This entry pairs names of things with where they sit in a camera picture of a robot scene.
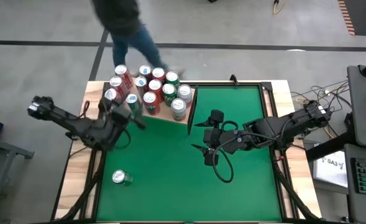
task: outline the soda can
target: soda can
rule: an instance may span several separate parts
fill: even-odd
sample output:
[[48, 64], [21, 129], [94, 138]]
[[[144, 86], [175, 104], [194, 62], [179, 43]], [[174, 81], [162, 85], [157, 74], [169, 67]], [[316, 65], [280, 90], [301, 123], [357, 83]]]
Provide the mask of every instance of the soda can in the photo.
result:
[[165, 84], [166, 74], [163, 68], [155, 68], [152, 70], [152, 80], [159, 80], [162, 84]]
[[177, 73], [168, 72], [166, 74], [166, 83], [174, 85], [176, 87], [176, 90], [178, 90], [178, 87], [180, 87], [180, 79], [178, 78]]
[[166, 106], [170, 106], [172, 101], [177, 98], [177, 90], [172, 84], [164, 84], [162, 87], [162, 94], [165, 99]]
[[183, 121], [186, 117], [187, 105], [185, 101], [181, 98], [175, 98], [172, 101], [172, 112], [173, 119], [176, 121]]
[[133, 182], [133, 178], [124, 170], [115, 170], [112, 175], [112, 181], [115, 184], [123, 184], [123, 185], [130, 185]]
[[143, 65], [139, 68], [139, 73], [140, 76], [145, 77], [145, 79], [147, 80], [147, 83], [150, 83], [150, 81], [152, 80], [152, 68], [149, 65]]
[[157, 95], [154, 92], [146, 92], [143, 96], [143, 101], [148, 113], [156, 115], [160, 111], [160, 105], [157, 99]]
[[148, 84], [148, 89], [157, 95], [159, 103], [163, 102], [162, 83], [159, 80], [151, 80]]
[[127, 89], [132, 88], [133, 79], [130, 76], [130, 72], [128, 71], [128, 69], [125, 65], [118, 65], [115, 68], [115, 75], [122, 78], [122, 80], [125, 83], [125, 86], [126, 86]]
[[126, 103], [129, 105], [132, 110], [132, 114], [137, 115], [140, 114], [141, 111], [141, 102], [136, 94], [131, 93], [126, 98]]
[[140, 97], [143, 98], [144, 93], [148, 92], [147, 80], [144, 77], [137, 77], [134, 84]]
[[177, 91], [177, 97], [183, 99], [187, 104], [187, 108], [191, 106], [193, 94], [189, 85], [181, 85]]
[[104, 97], [109, 99], [109, 100], [113, 100], [117, 103], [121, 103], [122, 101], [122, 97], [118, 94], [118, 92], [113, 89], [113, 88], [110, 88], [108, 89], [105, 93], [104, 93]]
[[109, 84], [120, 94], [121, 98], [125, 98], [130, 92], [121, 77], [112, 77]]

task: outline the person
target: person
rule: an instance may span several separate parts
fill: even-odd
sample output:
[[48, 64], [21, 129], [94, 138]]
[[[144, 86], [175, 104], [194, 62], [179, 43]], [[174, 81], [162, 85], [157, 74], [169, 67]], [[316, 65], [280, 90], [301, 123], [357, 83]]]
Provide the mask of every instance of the person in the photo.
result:
[[162, 62], [149, 31], [139, 19], [140, 11], [136, 0], [92, 2], [100, 22], [109, 31], [114, 42], [112, 57], [115, 67], [126, 64], [127, 48], [131, 45], [141, 52], [153, 67], [169, 71], [169, 67]]

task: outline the blue jeans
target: blue jeans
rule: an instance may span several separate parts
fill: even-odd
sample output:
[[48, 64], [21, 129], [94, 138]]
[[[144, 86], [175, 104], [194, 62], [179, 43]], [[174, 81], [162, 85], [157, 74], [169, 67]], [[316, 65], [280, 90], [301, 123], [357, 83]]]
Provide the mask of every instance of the blue jeans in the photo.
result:
[[141, 52], [154, 68], [168, 70], [167, 65], [160, 59], [159, 50], [144, 25], [141, 25], [139, 31], [131, 36], [123, 37], [111, 33], [111, 37], [114, 42], [112, 56], [115, 67], [118, 65], [126, 65], [125, 56], [127, 54], [127, 46], [130, 44]]

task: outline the green table surface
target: green table surface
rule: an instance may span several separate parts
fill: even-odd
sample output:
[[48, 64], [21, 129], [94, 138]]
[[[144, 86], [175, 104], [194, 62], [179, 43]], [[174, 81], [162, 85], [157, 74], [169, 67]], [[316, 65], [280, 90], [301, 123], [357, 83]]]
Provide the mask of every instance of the green table surface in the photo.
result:
[[[239, 125], [263, 117], [257, 87], [198, 88], [193, 124], [205, 121], [212, 109]], [[204, 165], [204, 128], [145, 118], [147, 129], [130, 124], [132, 142], [107, 153], [97, 221], [280, 221], [277, 191], [267, 148], [237, 151], [229, 158], [234, 180], [225, 184]], [[117, 145], [127, 142], [121, 137]], [[229, 178], [220, 156], [219, 172]], [[131, 185], [118, 185], [112, 173], [123, 169]]]

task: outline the dark jacket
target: dark jacket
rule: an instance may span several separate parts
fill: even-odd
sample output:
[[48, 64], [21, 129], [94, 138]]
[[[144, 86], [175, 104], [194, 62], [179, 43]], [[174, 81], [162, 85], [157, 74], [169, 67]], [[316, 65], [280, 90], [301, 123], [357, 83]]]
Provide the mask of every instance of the dark jacket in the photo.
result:
[[100, 22], [109, 32], [129, 36], [139, 30], [140, 12], [136, 0], [92, 0], [92, 2]]

